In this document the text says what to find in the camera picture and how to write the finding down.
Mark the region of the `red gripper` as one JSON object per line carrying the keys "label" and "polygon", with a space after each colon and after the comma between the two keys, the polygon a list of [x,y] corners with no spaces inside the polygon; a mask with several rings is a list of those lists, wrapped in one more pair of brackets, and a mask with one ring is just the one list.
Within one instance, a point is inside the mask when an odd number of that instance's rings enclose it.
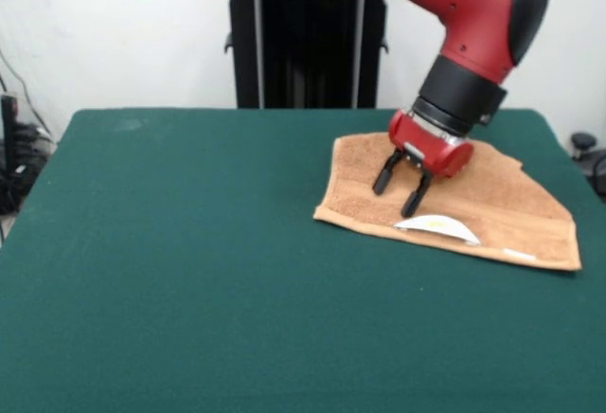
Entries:
{"label": "red gripper", "polygon": [[420,177],[419,185],[404,203],[401,209],[403,218],[411,218],[419,209],[432,184],[432,174],[454,177],[470,162],[473,154],[473,144],[467,138],[451,135],[413,112],[404,110],[398,110],[392,116],[388,136],[398,150],[383,164],[372,187],[375,195],[384,193],[395,167],[405,155],[430,172]]}

